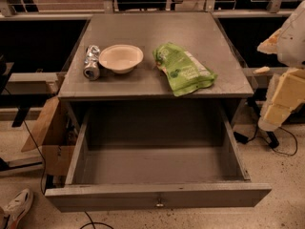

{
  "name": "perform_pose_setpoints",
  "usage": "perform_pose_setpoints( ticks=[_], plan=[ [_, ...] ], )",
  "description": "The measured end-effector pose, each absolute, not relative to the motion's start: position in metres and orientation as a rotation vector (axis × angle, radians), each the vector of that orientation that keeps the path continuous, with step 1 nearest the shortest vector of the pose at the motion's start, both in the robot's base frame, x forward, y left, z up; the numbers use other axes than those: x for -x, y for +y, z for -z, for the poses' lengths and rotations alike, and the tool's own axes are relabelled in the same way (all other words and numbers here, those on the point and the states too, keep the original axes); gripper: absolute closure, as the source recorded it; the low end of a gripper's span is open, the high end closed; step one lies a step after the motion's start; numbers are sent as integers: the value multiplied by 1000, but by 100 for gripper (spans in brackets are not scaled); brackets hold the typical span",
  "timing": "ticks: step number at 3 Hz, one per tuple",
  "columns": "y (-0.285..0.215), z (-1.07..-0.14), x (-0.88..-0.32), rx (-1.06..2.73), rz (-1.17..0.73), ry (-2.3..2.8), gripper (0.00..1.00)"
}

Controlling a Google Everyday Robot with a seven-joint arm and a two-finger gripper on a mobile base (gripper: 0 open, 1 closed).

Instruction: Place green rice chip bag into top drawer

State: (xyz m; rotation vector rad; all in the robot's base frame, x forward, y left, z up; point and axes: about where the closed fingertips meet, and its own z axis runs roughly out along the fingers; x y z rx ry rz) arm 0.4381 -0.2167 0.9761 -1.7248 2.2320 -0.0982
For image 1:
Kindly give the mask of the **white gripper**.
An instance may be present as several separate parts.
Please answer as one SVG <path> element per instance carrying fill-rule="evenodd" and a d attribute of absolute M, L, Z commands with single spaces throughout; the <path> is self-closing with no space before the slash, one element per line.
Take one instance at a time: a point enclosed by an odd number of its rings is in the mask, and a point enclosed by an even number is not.
<path fill-rule="evenodd" d="M 305 70 L 290 68 L 282 75 L 275 74 L 266 97 L 259 119 L 263 120 L 264 127 L 272 127 L 275 131 L 305 102 Z"/>

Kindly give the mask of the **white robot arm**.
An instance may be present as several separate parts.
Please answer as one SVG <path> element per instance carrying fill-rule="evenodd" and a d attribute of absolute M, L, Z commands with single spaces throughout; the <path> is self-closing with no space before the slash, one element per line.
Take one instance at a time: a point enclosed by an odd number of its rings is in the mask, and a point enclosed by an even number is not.
<path fill-rule="evenodd" d="M 305 1 L 268 39 L 257 47 L 259 52 L 276 54 L 288 66 L 282 75 L 275 74 L 267 90 L 267 99 L 260 111 L 258 126 L 273 132 L 289 115 L 305 103 Z"/>

